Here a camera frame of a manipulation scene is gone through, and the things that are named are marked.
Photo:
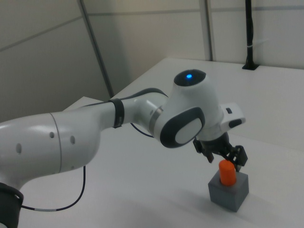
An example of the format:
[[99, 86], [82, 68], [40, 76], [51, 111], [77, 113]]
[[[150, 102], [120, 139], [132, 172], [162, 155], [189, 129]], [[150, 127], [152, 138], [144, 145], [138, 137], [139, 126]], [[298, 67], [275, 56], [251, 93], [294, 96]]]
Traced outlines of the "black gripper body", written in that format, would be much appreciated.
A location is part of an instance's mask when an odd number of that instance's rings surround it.
[[230, 148], [228, 133], [222, 134], [219, 138], [211, 141], [200, 140], [205, 149], [215, 154], [224, 154], [224, 151]]

